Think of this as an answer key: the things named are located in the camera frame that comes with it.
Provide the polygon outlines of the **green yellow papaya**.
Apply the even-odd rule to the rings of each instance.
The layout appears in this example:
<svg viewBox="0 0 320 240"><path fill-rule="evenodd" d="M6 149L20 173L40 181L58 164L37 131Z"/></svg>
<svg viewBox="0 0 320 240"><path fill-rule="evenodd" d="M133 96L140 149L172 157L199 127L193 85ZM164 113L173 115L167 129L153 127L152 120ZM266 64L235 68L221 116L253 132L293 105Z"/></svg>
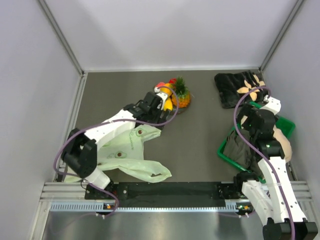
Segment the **green yellow papaya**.
<svg viewBox="0 0 320 240"><path fill-rule="evenodd" d="M166 94L168 97L170 97L173 94L172 90L168 86L162 86L159 90L160 92Z"/></svg>

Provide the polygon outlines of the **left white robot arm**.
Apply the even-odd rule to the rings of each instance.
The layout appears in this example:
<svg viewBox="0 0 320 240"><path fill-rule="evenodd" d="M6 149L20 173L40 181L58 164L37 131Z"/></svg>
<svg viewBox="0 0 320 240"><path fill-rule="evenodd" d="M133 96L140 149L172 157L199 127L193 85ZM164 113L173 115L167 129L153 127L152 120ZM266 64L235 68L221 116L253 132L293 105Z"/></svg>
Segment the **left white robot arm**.
<svg viewBox="0 0 320 240"><path fill-rule="evenodd" d="M158 161L144 159L144 143L161 135L159 123L166 121L163 112L166 93L148 92L136 104L128 104L103 126L87 130L75 137L63 150L68 175L64 182L81 179L94 184L102 198L114 191L106 171L119 169L123 173L148 183L159 183L172 176Z"/></svg>

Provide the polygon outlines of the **pale green plastic bag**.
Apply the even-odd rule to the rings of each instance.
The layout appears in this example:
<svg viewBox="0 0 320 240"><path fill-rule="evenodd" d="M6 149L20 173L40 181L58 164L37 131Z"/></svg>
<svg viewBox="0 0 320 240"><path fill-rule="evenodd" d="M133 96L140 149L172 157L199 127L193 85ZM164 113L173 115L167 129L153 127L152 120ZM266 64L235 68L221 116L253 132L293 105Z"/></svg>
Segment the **pale green plastic bag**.
<svg viewBox="0 0 320 240"><path fill-rule="evenodd" d="M149 183L159 183L172 176L170 170L158 161L144 159L144 143L161 136L154 126L139 125L108 133L111 124L93 128L84 133L97 143L97 167L101 171L119 169L123 173Z"/></svg>

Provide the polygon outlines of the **toy pineapple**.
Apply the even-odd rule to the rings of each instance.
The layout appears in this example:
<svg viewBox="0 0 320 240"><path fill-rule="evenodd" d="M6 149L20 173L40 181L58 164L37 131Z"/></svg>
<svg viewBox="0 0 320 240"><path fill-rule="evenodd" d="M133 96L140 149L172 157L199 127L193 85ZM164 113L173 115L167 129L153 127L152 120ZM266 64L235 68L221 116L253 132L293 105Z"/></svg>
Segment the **toy pineapple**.
<svg viewBox="0 0 320 240"><path fill-rule="evenodd" d="M173 105L179 108L186 108L191 102L191 94L183 77L176 78L176 81L172 84L172 89L175 92L175 95L171 95Z"/></svg>

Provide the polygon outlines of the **yellow mango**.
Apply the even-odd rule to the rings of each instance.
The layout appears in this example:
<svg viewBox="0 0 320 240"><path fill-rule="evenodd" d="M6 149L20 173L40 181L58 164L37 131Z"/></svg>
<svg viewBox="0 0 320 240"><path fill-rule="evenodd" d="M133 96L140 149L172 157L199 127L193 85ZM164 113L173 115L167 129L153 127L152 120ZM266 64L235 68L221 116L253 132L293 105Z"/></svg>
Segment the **yellow mango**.
<svg viewBox="0 0 320 240"><path fill-rule="evenodd" d="M173 103L172 103L172 100L170 97L168 97L165 102L164 102L164 105L163 105L163 110L164 111L172 111L173 110Z"/></svg>

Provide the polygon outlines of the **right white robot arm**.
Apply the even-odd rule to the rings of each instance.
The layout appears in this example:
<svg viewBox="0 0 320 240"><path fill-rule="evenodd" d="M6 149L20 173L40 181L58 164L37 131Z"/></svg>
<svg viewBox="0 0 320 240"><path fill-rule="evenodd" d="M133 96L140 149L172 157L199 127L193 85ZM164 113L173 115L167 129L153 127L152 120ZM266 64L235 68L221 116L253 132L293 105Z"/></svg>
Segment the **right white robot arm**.
<svg viewBox="0 0 320 240"><path fill-rule="evenodd" d="M314 240L317 224L302 211L286 168L285 153L274 136L277 116L272 110L245 104L234 118L237 134L246 130L249 145L260 168L268 191L254 174L238 174L233 192L247 197L262 223L265 240Z"/></svg>

